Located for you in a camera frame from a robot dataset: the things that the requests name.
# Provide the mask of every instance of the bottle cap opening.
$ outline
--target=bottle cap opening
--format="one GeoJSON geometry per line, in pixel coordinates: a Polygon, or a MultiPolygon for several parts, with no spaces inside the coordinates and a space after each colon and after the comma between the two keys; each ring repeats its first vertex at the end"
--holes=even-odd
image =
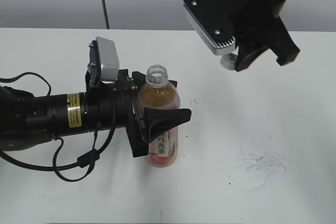
{"type": "Polygon", "coordinates": [[[168,83],[167,69],[162,65],[152,65],[147,70],[147,83],[153,88],[162,88],[168,83]]]}

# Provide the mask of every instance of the bottle label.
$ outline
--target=bottle label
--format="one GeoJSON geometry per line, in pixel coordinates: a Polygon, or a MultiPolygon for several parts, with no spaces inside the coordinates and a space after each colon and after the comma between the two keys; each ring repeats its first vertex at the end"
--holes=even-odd
{"type": "Polygon", "coordinates": [[[169,132],[163,133],[149,145],[149,153],[159,157],[168,157],[169,149],[169,132]]]}
{"type": "Polygon", "coordinates": [[[169,157],[170,151],[172,151],[176,142],[175,139],[177,138],[175,131],[176,129],[171,129],[155,139],[149,145],[149,154],[158,157],[169,157]]]}

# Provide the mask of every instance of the white table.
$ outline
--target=white table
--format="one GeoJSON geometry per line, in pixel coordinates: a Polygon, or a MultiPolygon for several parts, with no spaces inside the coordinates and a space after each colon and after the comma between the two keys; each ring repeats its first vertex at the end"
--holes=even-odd
{"type": "MultiPolygon", "coordinates": [[[[166,66],[193,111],[167,168],[133,159],[124,129],[78,183],[1,160],[0,223],[335,223],[336,33],[291,34],[296,62],[279,67],[268,52],[236,73],[193,31],[0,29],[3,78],[34,71],[53,94],[85,91],[88,43],[102,36],[115,41],[121,68],[166,66]]],[[[47,92],[35,77],[12,87],[47,92]]],[[[59,164],[89,151],[92,138],[66,138],[59,164]]],[[[51,165],[58,145],[11,155],[51,165]]]]}

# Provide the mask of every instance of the oolong tea bottle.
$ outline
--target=oolong tea bottle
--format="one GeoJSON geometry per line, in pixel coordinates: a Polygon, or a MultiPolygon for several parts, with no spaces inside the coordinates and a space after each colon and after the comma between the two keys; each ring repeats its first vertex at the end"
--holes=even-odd
{"type": "MultiPolygon", "coordinates": [[[[164,66],[153,65],[148,69],[146,84],[138,94],[137,104],[141,115],[144,113],[144,108],[157,110],[180,108],[180,97],[174,85],[168,81],[164,66]]],[[[176,159],[177,147],[177,127],[175,127],[149,145],[149,155],[146,158],[151,165],[168,166],[176,159]]]]}

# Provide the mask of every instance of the gray wall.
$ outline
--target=gray wall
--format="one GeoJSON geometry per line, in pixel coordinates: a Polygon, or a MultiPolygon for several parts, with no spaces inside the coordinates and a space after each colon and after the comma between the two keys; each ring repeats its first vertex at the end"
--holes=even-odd
{"type": "MultiPolygon", "coordinates": [[[[190,29],[182,0],[106,0],[113,29],[190,29]]],[[[335,0],[288,0],[289,30],[336,31],[335,0]]],[[[0,0],[0,27],[104,28],[100,0],[0,0]]]]}

